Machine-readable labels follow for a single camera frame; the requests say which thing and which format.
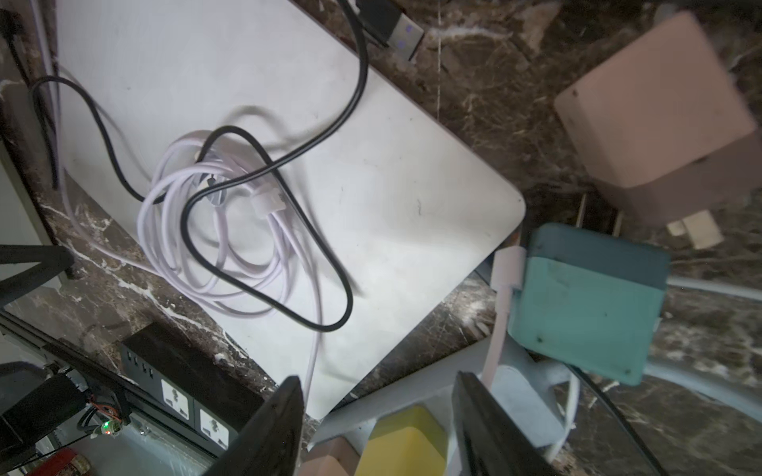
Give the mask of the black power strip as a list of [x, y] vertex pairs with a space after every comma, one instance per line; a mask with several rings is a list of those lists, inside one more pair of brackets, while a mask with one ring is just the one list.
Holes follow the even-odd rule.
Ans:
[[222, 455], [264, 399], [219, 369], [182, 337], [152, 323], [119, 343], [126, 376]]

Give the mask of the teal plug adapter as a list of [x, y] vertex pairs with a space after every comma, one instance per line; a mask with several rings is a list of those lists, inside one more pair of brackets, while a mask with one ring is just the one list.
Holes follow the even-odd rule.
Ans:
[[670, 254], [611, 235], [547, 223], [531, 236], [508, 333], [536, 353], [620, 383], [642, 380]]

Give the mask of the pink plug adapter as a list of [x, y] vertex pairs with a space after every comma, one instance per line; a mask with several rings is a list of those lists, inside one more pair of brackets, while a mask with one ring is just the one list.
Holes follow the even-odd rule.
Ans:
[[760, 187], [760, 127], [690, 12], [587, 73], [555, 109], [613, 207], [697, 249], [722, 242], [715, 205]]
[[353, 476], [360, 456], [341, 436], [315, 445], [304, 457], [298, 476]]

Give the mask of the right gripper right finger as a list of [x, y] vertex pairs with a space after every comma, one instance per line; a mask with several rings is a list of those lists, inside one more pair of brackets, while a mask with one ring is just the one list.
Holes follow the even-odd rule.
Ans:
[[476, 375], [456, 374], [454, 430], [464, 475], [554, 475]]

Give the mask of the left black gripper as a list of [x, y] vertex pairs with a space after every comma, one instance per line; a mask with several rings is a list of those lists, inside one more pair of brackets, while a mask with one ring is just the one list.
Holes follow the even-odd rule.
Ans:
[[69, 347], [1, 311], [1, 468], [33, 459], [36, 445], [78, 415], [82, 438], [96, 431], [97, 414], [131, 422], [124, 387]]

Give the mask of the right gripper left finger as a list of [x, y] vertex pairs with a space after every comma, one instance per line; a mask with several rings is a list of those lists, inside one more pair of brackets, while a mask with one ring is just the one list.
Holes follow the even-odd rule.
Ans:
[[305, 416], [300, 378], [288, 377], [204, 476], [295, 474]]

